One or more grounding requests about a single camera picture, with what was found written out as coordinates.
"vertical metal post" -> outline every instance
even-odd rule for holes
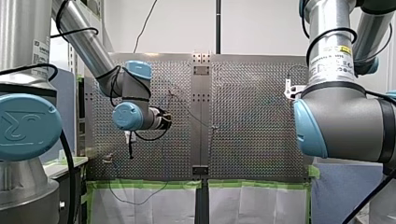
[[[216,0],[216,54],[221,54],[221,0]]]

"white wall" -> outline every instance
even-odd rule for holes
[[[305,55],[305,38],[297,0],[223,0],[222,53]],[[153,0],[105,0],[105,26],[115,52],[133,52]],[[215,0],[159,0],[137,52],[192,53],[215,51]],[[357,29],[361,11],[351,15]],[[375,76],[358,82],[372,91],[396,88],[389,62],[393,41],[380,55]]]

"blue joint cap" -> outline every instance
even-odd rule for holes
[[[294,103],[298,148],[308,156],[327,158],[327,148],[320,128],[304,100]]]
[[[0,96],[0,160],[25,161],[50,150],[62,131],[61,115],[31,94]]]
[[[123,131],[136,131],[143,125],[143,113],[139,106],[123,102],[114,109],[113,122]]]
[[[388,91],[387,95],[392,97],[393,99],[396,99],[396,91]]]
[[[136,77],[151,80],[151,65],[140,61],[128,61],[125,66]]]

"metal stand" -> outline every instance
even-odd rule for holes
[[[209,184],[202,180],[202,186],[195,194],[195,224],[209,223]]]

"metal frame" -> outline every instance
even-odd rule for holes
[[[272,68],[271,64],[276,63],[281,66],[281,70],[279,70],[282,74],[285,75],[288,71],[288,68],[295,64],[303,64],[304,57],[290,57],[290,56],[241,56],[241,55],[209,55],[209,54],[129,54],[129,53],[112,53],[112,59],[116,63],[126,62],[129,60],[140,60],[154,63],[177,63],[177,62],[186,62],[190,68],[191,83],[190,83],[190,92],[188,94],[183,94],[183,100],[188,103],[187,108],[190,110],[189,113],[189,121],[190,121],[190,132],[191,138],[187,141],[191,142],[191,151],[189,158],[181,158],[181,160],[189,160],[190,170],[188,171],[189,175],[186,175],[187,171],[185,171],[186,167],[179,167],[178,169],[183,169],[182,172],[184,175],[180,175],[179,177],[173,176],[170,178],[165,178],[165,176],[136,176],[133,175],[133,178],[144,178],[151,180],[180,180],[180,179],[204,179],[208,178],[246,178],[246,179],[263,179],[263,180],[275,180],[275,181],[284,181],[284,182],[307,182],[308,173],[306,165],[312,163],[312,159],[307,157],[302,157],[304,167],[300,167],[304,169],[304,173],[299,176],[279,176],[279,175],[265,175],[262,173],[258,176],[252,175],[212,175],[210,174],[211,165],[213,168],[213,164],[210,163],[210,151],[212,150],[212,135],[217,131],[217,124],[214,124],[214,120],[212,120],[213,113],[213,88],[212,84],[216,81],[214,80],[214,73],[217,73],[217,67],[222,63],[246,63],[247,66],[249,64],[269,64]],[[87,155],[94,159],[97,158],[97,154],[94,150],[94,129],[93,126],[93,115],[92,115],[92,101],[94,100],[95,93],[93,90],[95,89],[95,81],[91,73],[86,71],[85,76],[85,101],[86,101],[86,148]],[[293,76],[302,75],[296,71],[291,71]],[[300,83],[293,84],[305,84],[307,81],[307,76],[305,78],[299,77],[297,78]],[[282,87],[284,86],[285,79],[279,80],[282,83]],[[293,127],[292,120],[290,121],[290,127]],[[294,139],[293,131],[288,131],[290,139]],[[130,176],[122,175],[122,177],[131,178]]]

